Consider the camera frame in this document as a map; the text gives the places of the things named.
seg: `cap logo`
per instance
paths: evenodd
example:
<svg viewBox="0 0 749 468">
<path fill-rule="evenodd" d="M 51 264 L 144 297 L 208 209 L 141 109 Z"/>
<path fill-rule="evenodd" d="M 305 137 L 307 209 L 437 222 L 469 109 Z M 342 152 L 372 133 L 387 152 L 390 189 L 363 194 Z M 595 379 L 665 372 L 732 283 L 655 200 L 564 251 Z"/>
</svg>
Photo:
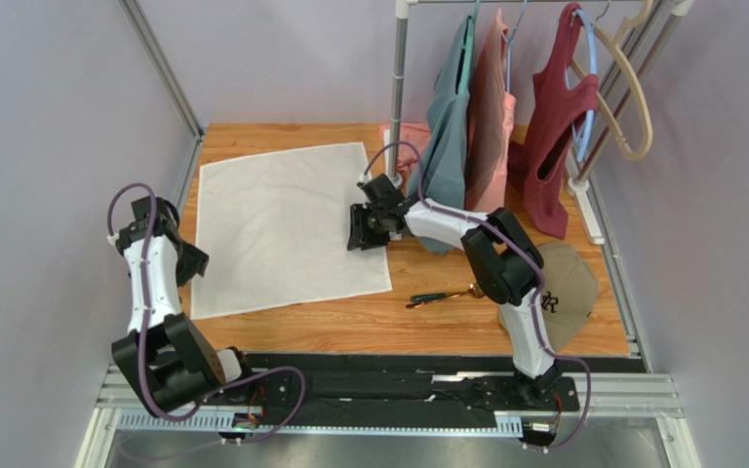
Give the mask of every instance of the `cap logo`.
<svg viewBox="0 0 749 468">
<path fill-rule="evenodd" d="M 548 310 L 549 308 L 550 313 L 555 314 L 557 305 L 559 305 L 559 297 L 554 297 L 550 291 L 546 291 L 542 295 L 542 310 Z"/>
</svg>

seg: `hanging shirt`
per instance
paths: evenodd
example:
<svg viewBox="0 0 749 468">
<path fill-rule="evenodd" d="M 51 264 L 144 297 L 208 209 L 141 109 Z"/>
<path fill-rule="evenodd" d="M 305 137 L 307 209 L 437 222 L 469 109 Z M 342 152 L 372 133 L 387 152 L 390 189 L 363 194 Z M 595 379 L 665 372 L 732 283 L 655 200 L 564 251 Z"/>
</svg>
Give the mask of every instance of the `hanging shirt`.
<svg viewBox="0 0 749 468">
<path fill-rule="evenodd" d="M 511 143 L 508 178 L 522 194 L 533 226 L 545 234 L 565 239 L 568 212 L 559 201 L 565 158 L 571 145 L 571 125 L 579 126 L 588 109 L 597 108 L 597 75 L 586 76 L 568 89 L 565 72 L 571 65 L 582 21 L 573 15 L 579 7 L 562 11 L 556 42 L 545 68 L 533 76 L 536 106 L 525 144 Z"/>
<path fill-rule="evenodd" d="M 507 146 L 516 99 L 504 90 L 507 25 L 501 10 L 490 26 L 470 85 L 469 150 L 464 177 L 471 212 L 492 213 L 504 206 Z"/>
<path fill-rule="evenodd" d="M 448 207 L 464 208 L 464 161 L 467 154 L 467 102 L 469 92 L 459 94 L 459 80 L 469 76 L 470 63 L 464 63 L 467 16 L 455 33 L 447 62 L 438 75 L 435 95 L 426 112 L 430 129 L 429 144 L 421 155 L 423 189 L 427 197 Z M 417 191 L 418 171 L 412 172 L 407 195 Z M 420 238 L 430 252 L 444 254 L 453 247 L 434 239 Z"/>
</svg>

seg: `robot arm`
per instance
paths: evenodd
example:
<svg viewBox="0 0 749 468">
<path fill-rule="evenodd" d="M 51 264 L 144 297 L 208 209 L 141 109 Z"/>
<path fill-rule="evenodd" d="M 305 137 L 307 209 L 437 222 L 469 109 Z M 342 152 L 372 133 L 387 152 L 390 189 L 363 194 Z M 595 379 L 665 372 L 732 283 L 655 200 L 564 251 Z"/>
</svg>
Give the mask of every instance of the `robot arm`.
<svg viewBox="0 0 749 468">
<path fill-rule="evenodd" d="M 530 394 L 538 399 L 550 391 L 561 374 L 536 337 L 534 324 L 540 327 L 542 336 L 547 336 L 541 314 L 534 321 L 530 307 L 536 275 L 510 249 L 499 253 L 495 246 L 502 243 L 501 239 L 468 219 L 477 218 L 492 225 L 542 266 L 541 255 L 516 218 L 505 209 L 492 214 L 471 213 L 442 207 L 429 199 L 423 204 L 415 196 L 404 198 L 384 175 L 360 187 L 369 203 L 351 207 L 348 249 L 385 246 L 389 233 L 409 231 L 464 250 L 482 291 L 498 304 L 513 343 L 513 365 L 525 377 Z M 463 218 L 442 214 L 435 207 Z"/>
<path fill-rule="evenodd" d="M 130 267 L 133 311 L 128 335 L 112 343 L 112 359 L 144 407 L 152 413 L 144 401 L 138 378 L 138 344 L 145 310 L 140 264 L 149 211 L 148 197 L 134 201 L 136 220 L 122 229 L 114 240 L 115 248 Z M 215 351 L 181 312 L 178 288 L 196 274 L 204 275 L 209 257 L 178 236 L 177 216 L 168 202 L 156 198 L 154 216 L 144 265 L 152 307 L 143 350 L 144 374 L 158 408 L 171 411 L 204 398 L 227 382 L 249 376 L 250 367 L 236 348 Z"/>
</svg>

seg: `baseball cap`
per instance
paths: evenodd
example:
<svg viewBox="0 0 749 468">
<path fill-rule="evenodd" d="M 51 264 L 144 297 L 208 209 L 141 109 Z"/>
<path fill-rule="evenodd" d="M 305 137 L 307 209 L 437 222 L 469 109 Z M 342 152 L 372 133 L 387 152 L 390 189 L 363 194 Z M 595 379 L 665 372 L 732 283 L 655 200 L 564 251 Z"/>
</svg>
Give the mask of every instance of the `baseball cap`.
<svg viewBox="0 0 749 468">
<path fill-rule="evenodd" d="M 559 351 L 588 322 L 600 285 L 591 267 L 573 246 L 549 242 L 537 248 L 544 259 L 542 316 L 551 347 Z M 498 322 L 507 330 L 500 310 Z"/>
</svg>

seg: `clothing rack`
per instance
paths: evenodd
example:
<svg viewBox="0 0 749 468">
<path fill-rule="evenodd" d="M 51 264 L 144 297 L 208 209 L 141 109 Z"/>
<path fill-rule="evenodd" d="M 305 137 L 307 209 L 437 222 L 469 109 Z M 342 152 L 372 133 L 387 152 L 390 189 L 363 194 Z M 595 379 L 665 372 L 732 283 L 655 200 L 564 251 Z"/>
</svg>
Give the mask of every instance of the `clothing rack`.
<svg viewBox="0 0 749 468">
<path fill-rule="evenodd" d="M 523 3 L 524 0 L 484 0 L 484 3 Z M 529 3 L 568 3 L 569 0 L 530 0 Z M 598 2 L 627 2 L 637 0 L 595 0 Z M 691 4 L 694 0 L 654 0 L 650 15 L 646 20 L 639 26 L 633 27 L 623 39 L 620 49 L 629 59 L 634 62 L 638 58 L 638 54 L 643 50 L 651 41 L 648 47 L 648 52 L 643 57 L 640 67 L 637 69 L 636 74 L 638 78 L 643 78 L 654 65 L 654 62 L 659 57 L 660 52 L 665 48 L 672 33 L 677 28 L 680 20 L 689 11 Z M 388 141 L 394 142 L 401 137 L 401 111 L 403 107 L 403 94 L 404 94 L 404 68 L 406 64 L 406 51 L 407 51 L 407 32 L 409 30 L 409 16 L 410 9 L 414 5 L 418 4 L 431 4 L 431 3 L 474 3 L 474 0 L 396 0 L 395 2 L 395 17 L 397 19 L 396 36 L 395 36 L 395 64 L 394 74 L 392 82 L 392 112 L 391 121 L 389 126 Z M 654 35 L 650 37 L 654 25 L 663 16 L 666 10 L 664 6 L 671 5 L 669 10 L 669 16 L 662 28 Z M 621 72 L 617 66 L 613 63 L 609 68 L 608 72 L 602 77 L 600 81 L 600 94 L 602 95 L 605 102 L 610 102 L 615 97 L 616 83 L 620 79 Z M 620 119 L 623 112 L 627 107 L 627 102 L 630 98 L 630 91 L 626 91 L 622 98 L 619 100 L 619 104 L 614 109 L 614 117 Z M 603 150 L 608 142 L 610 135 L 610 128 L 603 126 L 600 130 L 599 135 L 592 140 L 595 140 L 591 153 L 585 159 L 585 162 L 580 168 L 572 158 L 568 158 L 567 171 L 569 177 L 568 191 L 576 198 L 576 204 L 579 209 L 580 216 L 585 224 L 585 230 L 588 235 L 588 240 L 593 244 L 603 244 L 605 238 L 600 229 L 597 218 L 594 215 L 591 202 L 588 198 L 589 182 L 588 178 L 591 175 L 591 171 L 594 168 L 597 160 L 602 156 Z M 400 174 L 397 172 L 397 160 L 398 152 L 396 148 L 392 148 L 386 154 L 386 175 L 392 180 L 395 186 L 401 186 L 403 182 Z"/>
</svg>

